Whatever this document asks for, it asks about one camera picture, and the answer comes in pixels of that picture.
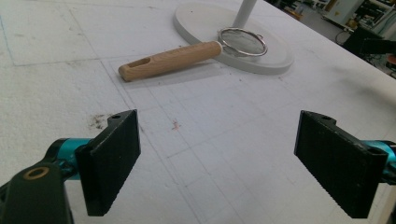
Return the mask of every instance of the white round base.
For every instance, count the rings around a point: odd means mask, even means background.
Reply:
[[[174,25],[179,34],[190,44],[218,39],[218,30],[231,27],[236,12],[229,9],[188,3],[179,6],[174,17]],[[272,34],[258,22],[249,19],[244,29],[262,35],[268,52],[261,57],[237,58],[222,52],[215,59],[237,69],[256,74],[282,74],[288,71],[294,61],[289,45],[279,36]]]

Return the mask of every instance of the white table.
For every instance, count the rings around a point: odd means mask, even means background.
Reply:
[[[142,155],[108,214],[87,217],[79,182],[66,182],[76,223],[381,223],[391,187],[353,220],[293,150],[301,110],[359,139],[396,141],[395,80],[263,1],[251,18],[292,47],[287,73],[209,60],[120,79],[120,65],[187,45],[172,23],[187,2],[1,0],[0,183],[58,138],[95,137],[95,116],[137,109]]]

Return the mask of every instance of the white pole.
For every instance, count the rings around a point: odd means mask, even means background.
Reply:
[[[239,8],[235,20],[233,21],[233,27],[244,28],[248,21],[248,17],[254,8],[254,5],[256,5],[256,2],[257,0],[244,0],[242,6]]]

